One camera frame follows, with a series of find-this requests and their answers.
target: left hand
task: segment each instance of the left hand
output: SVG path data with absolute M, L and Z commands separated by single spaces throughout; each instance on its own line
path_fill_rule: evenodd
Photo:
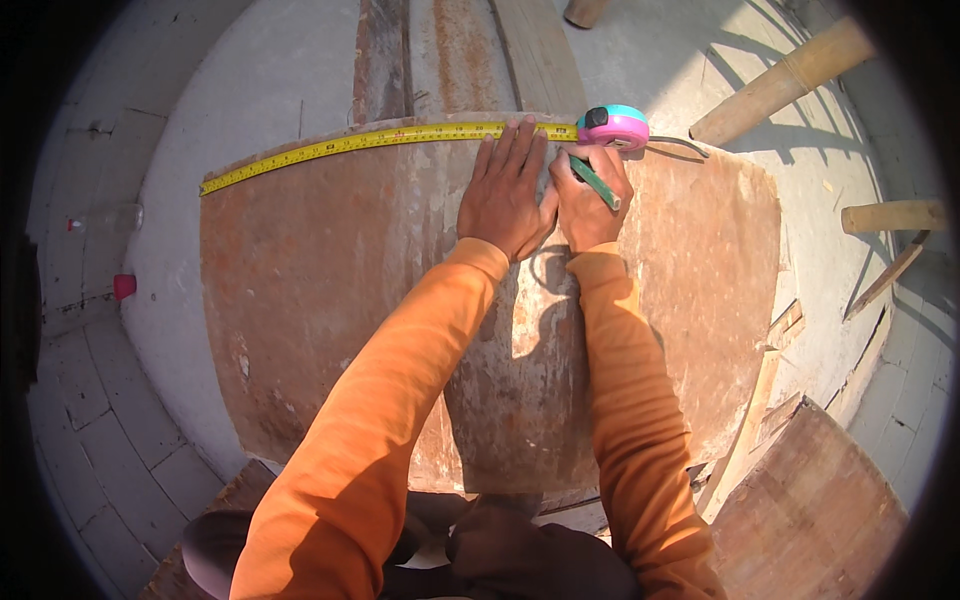
M 556 194 L 545 196 L 537 206 L 537 176 L 546 156 L 546 132 L 535 134 L 536 126 L 533 115 L 523 117 L 519 124 L 511 119 L 495 148 L 493 137 L 484 137 L 457 215 L 458 236 L 490 242 L 510 262 L 532 254 L 557 218 Z

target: orange long-sleeve shirt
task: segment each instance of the orange long-sleeve shirt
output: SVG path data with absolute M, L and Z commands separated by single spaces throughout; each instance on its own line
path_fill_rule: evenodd
M 353 360 L 253 514 L 230 598 L 374 598 L 403 527 L 414 442 L 490 308 L 507 258 L 462 239 Z M 616 244 L 570 261 L 613 549 L 647 597 L 723 598 L 684 473 L 683 415 Z

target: yellow measuring tape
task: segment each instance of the yellow measuring tape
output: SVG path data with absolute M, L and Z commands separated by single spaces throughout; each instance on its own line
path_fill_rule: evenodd
M 303 146 L 295 150 L 270 156 L 246 166 L 224 173 L 220 177 L 200 184 L 200 195 L 233 185 L 242 180 L 313 158 L 338 155 L 362 148 L 413 144 L 415 142 L 434 142 L 449 139 L 481 139 L 489 133 L 500 137 L 505 123 L 435 123 L 433 125 L 415 125 L 379 132 L 357 133 L 346 137 L 328 139 L 318 144 Z M 577 126 L 564 123 L 538 123 L 537 129 L 546 130 L 547 139 L 555 142 L 577 141 Z

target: wooden table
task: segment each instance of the wooden table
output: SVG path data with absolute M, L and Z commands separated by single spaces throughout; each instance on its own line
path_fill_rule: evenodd
M 360 129 L 430 122 L 437 118 Z M 207 333 L 248 452 L 285 463 L 350 360 L 453 248 L 476 148 L 455 141 L 354 151 L 199 199 Z M 692 156 L 672 146 L 629 156 L 636 199 L 619 243 L 663 340 L 698 464 L 726 453 L 756 383 L 773 309 L 780 205 L 772 178 L 754 164 L 719 150 L 706 161 Z M 544 169 L 541 189 L 547 177 Z M 411 489 L 595 485 L 583 318 L 568 258 L 556 230 L 511 267 L 423 429 Z

